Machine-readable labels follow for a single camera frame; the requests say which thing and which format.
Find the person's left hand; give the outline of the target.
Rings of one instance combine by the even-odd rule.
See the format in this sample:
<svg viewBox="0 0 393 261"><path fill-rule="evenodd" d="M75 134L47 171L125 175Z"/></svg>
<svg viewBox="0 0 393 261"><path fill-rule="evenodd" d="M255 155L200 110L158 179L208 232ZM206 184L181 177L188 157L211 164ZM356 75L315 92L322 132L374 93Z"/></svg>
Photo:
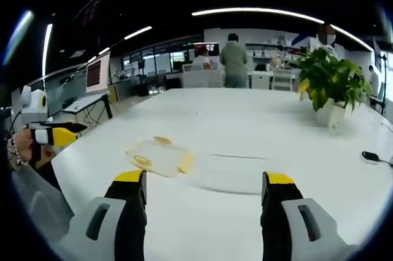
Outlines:
<svg viewBox="0 0 393 261"><path fill-rule="evenodd" d="M33 146L33 136L29 128L22 129L12 136L15 154L21 163L38 162L40 147Z"/></svg>

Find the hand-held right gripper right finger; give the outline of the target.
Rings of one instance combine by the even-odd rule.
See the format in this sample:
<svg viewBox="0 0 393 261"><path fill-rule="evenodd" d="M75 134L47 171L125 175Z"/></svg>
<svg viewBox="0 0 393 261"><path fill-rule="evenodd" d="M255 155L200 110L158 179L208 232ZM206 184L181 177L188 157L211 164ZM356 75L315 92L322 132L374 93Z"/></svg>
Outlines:
<svg viewBox="0 0 393 261"><path fill-rule="evenodd" d="M358 251L338 234L337 222L304 198L285 174L262 174L263 260L349 260Z"/></svg>

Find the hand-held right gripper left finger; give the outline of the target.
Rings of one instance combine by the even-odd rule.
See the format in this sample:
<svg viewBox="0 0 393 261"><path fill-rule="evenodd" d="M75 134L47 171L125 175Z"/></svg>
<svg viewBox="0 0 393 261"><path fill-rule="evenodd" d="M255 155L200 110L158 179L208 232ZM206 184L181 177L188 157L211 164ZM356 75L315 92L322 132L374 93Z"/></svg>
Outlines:
<svg viewBox="0 0 393 261"><path fill-rule="evenodd" d="M96 197L71 219L54 244L62 260L144 260L146 171L119 174L105 196Z"/></svg>

